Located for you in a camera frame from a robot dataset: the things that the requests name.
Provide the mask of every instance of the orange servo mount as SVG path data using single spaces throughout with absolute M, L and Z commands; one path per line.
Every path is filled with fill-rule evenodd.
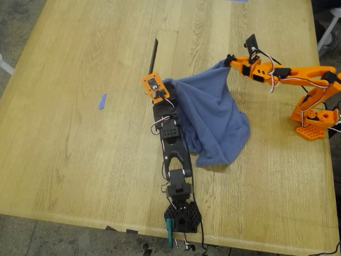
M 241 75 L 255 81 L 269 83 L 272 86 L 271 92 L 278 83 L 314 86 L 306 96 L 301 97 L 290 118 L 301 123 L 295 131 L 305 139 L 324 138 L 326 129 L 339 122 L 339 110 L 315 111 L 312 108 L 341 91 L 341 73 L 336 74 L 334 67 L 324 66 L 285 68 L 258 49 L 255 35 L 246 40 L 245 47 L 248 48 L 249 57 L 228 55 L 225 66 L 231 66 Z M 262 63 L 258 54 L 267 56 L 271 62 Z

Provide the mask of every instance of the blue cloth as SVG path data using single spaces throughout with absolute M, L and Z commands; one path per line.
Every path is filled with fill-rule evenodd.
M 230 67 L 218 62 L 191 77 L 165 79 L 176 90 L 177 112 L 197 166 L 231 164 L 250 136 L 246 115 L 233 100 L 226 79 Z

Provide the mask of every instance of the wooden table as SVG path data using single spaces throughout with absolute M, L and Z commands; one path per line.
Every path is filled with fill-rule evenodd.
M 154 40 L 155 70 L 179 78 L 246 55 L 253 33 L 285 66 L 319 64 L 310 0 L 47 1 L 0 101 L 0 213 L 166 237 L 161 147 L 140 83 Z M 251 136 L 230 166 L 193 167 L 205 242 L 334 250 L 328 139 L 306 141 L 289 119 L 304 91 L 270 94 L 235 70 L 228 85 Z

